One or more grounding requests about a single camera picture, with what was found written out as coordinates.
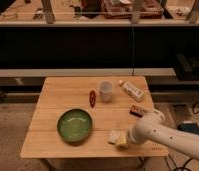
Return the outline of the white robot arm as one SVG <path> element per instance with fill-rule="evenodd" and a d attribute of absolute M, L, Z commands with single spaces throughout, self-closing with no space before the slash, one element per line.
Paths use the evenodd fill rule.
<path fill-rule="evenodd" d="M 119 134 L 124 144 L 144 144 L 150 140 L 199 161 L 198 134 L 165 126 L 165 115 L 157 109 L 137 112 L 135 115 L 138 117 L 136 123 Z"/>

